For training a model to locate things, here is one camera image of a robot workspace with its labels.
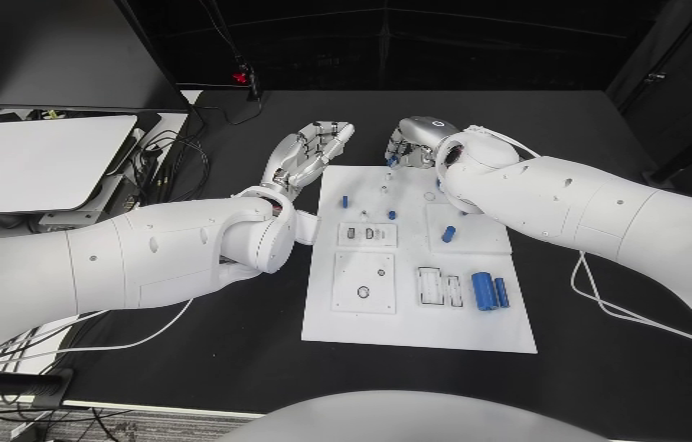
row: blue battery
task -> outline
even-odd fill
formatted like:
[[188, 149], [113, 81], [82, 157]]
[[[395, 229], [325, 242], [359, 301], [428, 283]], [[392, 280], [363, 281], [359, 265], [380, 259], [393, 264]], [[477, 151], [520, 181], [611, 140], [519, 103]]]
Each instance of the blue battery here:
[[497, 292], [500, 307], [506, 309], [508, 307], [507, 289], [504, 287], [504, 279], [500, 277], [494, 279], [494, 291]]
[[475, 292], [475, 304], [478, 310], [497, 309], [497, 292], [494, 291], [493, 278], [487, 272], [471, 275], [472, 291]]
[[442, 234], [442, 242], [445, 244], [448, 244], [451, 242], [451, 238], [454, 237], [454, 232], [457, 231], [457, 229], [449, 225], [446, 227], [446, 230], [444, 231], [444, 234]]

